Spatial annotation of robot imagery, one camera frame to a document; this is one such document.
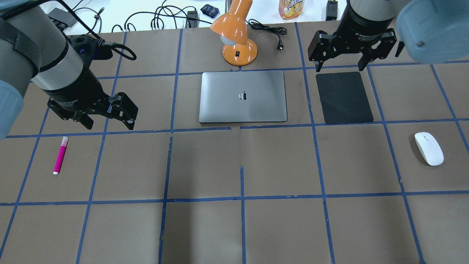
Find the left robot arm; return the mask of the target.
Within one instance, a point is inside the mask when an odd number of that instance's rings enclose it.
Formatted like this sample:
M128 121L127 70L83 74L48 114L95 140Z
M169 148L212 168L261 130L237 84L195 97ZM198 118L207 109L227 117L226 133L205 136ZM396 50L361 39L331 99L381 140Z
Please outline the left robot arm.
M105 41L89 27L89 35L66 37L41 9L43 3L1 1L1 138L22 112L30 82L49 96L49 109L63 120L90 130L91 115L101 115L133 130L137 105L124 92L107 95L89 66L93 60L112 58L113 52L131 61L136 54L123 44Z

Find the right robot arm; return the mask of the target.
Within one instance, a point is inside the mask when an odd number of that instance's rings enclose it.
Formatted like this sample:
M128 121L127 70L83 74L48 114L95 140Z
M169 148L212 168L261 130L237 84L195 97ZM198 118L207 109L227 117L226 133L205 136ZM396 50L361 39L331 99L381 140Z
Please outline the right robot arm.
M308 59L319 72L323 63L343 54L369 62L395 56L403 49L416 62L432 65L468 56L467 0L348 0L333 34L319 30L308 47Z

